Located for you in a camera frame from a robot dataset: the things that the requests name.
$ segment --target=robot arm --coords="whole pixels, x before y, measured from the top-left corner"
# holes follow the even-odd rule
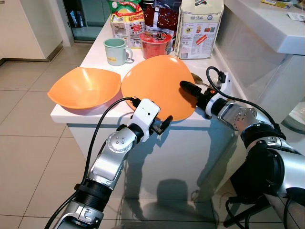
[[[145,142],[153,133],[161,134],[170,124],[169,116],[157,127],[154,121],[160,108],[148,99],[142,99],[127,125],[121,125],[106,140],[84,184],[77,184],[76,197],[69,203],[54,229],[98,228],[103,211],[123,170],[124,160],[139,142]]]
[[[219,80],[228,82],[227,78]],[[289,195],[305,205],[305,156],[286,142],[277,124],[271,124],[254,108],[225,100],[214,89],[202,94],[201,88],[190,82],[181,81],[180,86],[196,97],[197,106],[207,115],[239,132],[247,150],[249,177],[258,190],[280,197]]]

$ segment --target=orange bowl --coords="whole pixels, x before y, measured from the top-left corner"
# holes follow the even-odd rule
[[[77,67],[60,78],[48,92],[57,104],[87,109],[111,100],[121,87],[119,74],[97,68]]]
[[[154,101],[161,109],[157,116],[160,120],[172,115],[173,121],[180,121],[188,118],[196,106],[195,98],[180,88],[182,80],[195,83],[181,60],[169,55],[155,56],[137,64],[126,74],[122,94]]]

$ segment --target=light green mug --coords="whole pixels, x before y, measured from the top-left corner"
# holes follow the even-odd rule
[[[126,42],[120,38],[111,38],[104,41],[107,61],[114,66],[132,63],[132,51],[126,47]],[[127,58],[126,50],[130,52],[130,57]]]

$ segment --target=glass door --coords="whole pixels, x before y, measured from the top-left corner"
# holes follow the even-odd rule
[[[107,0],[63,0],[75,41],[94,41],[110,15]]]

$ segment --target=mug handle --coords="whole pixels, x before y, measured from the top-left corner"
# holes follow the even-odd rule
[[[127,48],[127,47],[124,47],[124,49],[128,50],[129,53],[130,53],[130,57],[128,57],[126,60],[125,60],[125,63],[133,63],[134,60],[132,59],[132,50],[130,48]]]

